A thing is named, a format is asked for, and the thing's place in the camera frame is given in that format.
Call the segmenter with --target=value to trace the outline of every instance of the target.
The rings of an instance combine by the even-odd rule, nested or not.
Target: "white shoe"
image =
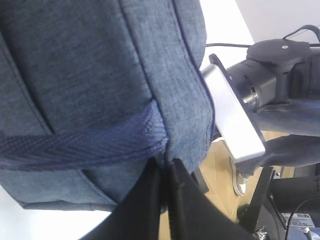
[[[232,168],[233,190],[238,196],[243,196],[247,190],[248,177],[237,170],[235,162],[231,158],[229,160]]]
[[[222,136],[220,136],[220,137],[216,138],[215,140],[213,140],[213,143],[217,143],[217,142],[224,141],[224,140],[225,139]]]

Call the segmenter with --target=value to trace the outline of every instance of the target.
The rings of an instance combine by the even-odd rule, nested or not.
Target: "backpack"
[[[112,211],[214,124],[197,0],[1,0],[0,185],[24,209]]]

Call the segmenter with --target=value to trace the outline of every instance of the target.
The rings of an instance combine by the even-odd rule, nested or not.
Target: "person's leg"
[[[264,106],[252,115],[260,130],[320,137],[318,99],[291,99],[288,103]]]
[[[289,135],[275,138],[266,142],[263,156],[236,164],[231,161],[233,188],[242,196],[246,192],[247,179],[259,167],[302,167],[317,163],[320,163],[320,137]]]

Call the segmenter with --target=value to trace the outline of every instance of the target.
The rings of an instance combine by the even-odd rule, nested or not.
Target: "label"
[[[288,220],[291,213],[282,213],[286,224],[288,225]],[[295,213],[291,220],[290,227],[300,227],[300,228],[314,228],[315,224],[312,221],[311,217],[307,213]]]

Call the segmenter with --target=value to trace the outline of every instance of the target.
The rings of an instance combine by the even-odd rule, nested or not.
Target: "wooden floor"
[[[278,132],[264,132],[266,140],[285,136],[286,134]],[[233,190],[232,170],[229,162],[229,154],[223,141],[212,143],[206,159],[200,166],[202,175],[209,188],[206,194],[207,198],[228,218],[237,222],[238,207],[249,204],[256,185],[261,174],[262,168],[259,168],[254,176],[249,178],[247,192],[244,196],[237,196]],[[294,168],[285,167],[282,177],[293,177]],[[164,213],[160,218],[159,240],[169,240],[169,221],[168,213]]]

